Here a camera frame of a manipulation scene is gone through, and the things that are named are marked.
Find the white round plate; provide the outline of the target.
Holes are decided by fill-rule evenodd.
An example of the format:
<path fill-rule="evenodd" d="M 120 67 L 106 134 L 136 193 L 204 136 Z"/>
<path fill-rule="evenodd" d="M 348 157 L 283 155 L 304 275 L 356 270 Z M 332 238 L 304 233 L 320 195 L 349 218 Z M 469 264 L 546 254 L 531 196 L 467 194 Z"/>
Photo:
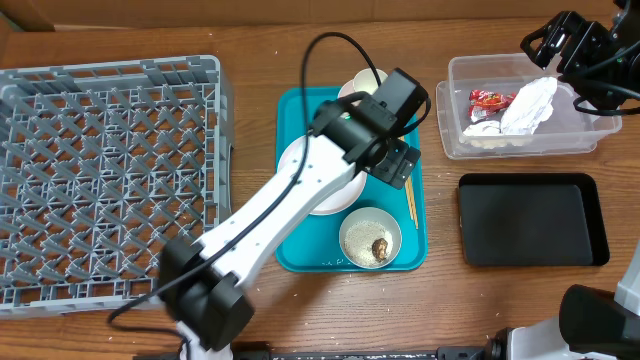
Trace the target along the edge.
<path fill-rule="evenodd" d="M 297 149 L 303 144 L 304 137 L 300 136 L 293 142 L 291 142 L 282 155 L 280 156 L 276 171 L 279 172 L 286 162 L 288 158 L 294 154 Z M 353 180 L 351 180 L 347 185 L 345 185 L 341 190 L 332 194 L 326 200 L 324 200 L 321 204 L 319 204 L 312 212 L 312 215 L 317 216 L 327 216 L 339 213 L 343 210 L 346 210 L 348 207 L 353 205 L 362 192 L 364 191 L 365 185 L 367 181 L 367 174 L 364 172 L 360 172 Z"/>

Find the red snack wrapper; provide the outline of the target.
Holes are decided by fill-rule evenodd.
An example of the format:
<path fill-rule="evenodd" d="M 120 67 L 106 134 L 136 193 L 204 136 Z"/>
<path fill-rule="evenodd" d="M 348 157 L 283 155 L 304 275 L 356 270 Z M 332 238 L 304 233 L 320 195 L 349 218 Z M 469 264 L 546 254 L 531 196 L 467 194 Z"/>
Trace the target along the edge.
<path fill-rule="evenodd" d="M 469 95 L 468 116 L 473 123 L 486 120 L 508 108 L 515 97 L 515 93 L 504 95 L 486 90 L 472 90 Z"/>

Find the small white tissue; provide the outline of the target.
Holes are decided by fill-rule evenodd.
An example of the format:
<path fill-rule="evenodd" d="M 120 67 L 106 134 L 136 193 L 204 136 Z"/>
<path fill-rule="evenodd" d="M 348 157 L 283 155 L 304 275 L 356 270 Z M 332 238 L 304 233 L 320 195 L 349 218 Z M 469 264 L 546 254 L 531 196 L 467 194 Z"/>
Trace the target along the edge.
<path fill-rule="evenodd" d="M 499 136 L 500 134 L 500 122 L 495 120 L 472 123 L 463 131 L 463 135 L 467 137 Z"/>

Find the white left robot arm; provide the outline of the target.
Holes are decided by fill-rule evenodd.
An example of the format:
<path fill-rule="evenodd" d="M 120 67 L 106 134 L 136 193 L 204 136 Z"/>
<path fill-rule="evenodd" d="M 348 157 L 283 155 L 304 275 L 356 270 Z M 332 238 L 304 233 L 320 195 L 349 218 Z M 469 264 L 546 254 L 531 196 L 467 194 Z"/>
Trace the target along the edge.
<path fill-rule="evenodd" d="M 395 69 L 373 92 L 323 102 L 303 145 L 240 210 L 193 244 L 169 241 L 160 296 L 183 338 L 181 357 L 229 357 L 254 308 L 245 289 L 275 249 L 323 201 L 358 174 L 400 189 L 420 152 L 401 141 L 428 108 L 428 92 Z"/>

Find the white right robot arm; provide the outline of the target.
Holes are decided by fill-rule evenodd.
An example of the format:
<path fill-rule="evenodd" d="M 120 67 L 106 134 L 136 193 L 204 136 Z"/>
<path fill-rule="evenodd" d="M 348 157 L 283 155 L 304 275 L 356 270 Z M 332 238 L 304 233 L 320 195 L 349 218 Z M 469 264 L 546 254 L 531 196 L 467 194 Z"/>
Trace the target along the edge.
<path fill-rule="evenodd" d="M 560 81 L 578 97 L 576 111 L 636 115 L 624 102 L 639 97 L 639 0 L 615 0 L 611 28 L 574 11 L 558 13 L 526 35 L 520 47 L 540 68 L 555 55 Z M 613 292 L 582 285 L 564 294 L 558 316 L 529 327 L 504 328 L 476 358 L 636 359 L 639 356 L 639 259 L 634 257 Z"/>

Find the white paper cup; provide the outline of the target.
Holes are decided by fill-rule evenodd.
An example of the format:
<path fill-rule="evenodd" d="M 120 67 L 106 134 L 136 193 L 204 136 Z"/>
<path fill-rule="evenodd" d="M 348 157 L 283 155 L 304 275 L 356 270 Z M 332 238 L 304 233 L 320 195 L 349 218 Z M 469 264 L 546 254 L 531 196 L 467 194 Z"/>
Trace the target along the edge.
<path fill-rule="evenodd" d="M 377 69 L 373 72 L 370 68 L 363 69 L 353 78 L 353 89 L 355 92 L 367 92 L 372 95 L 379 87 L 379 82 L 383 82 L 388 75 Z"/>

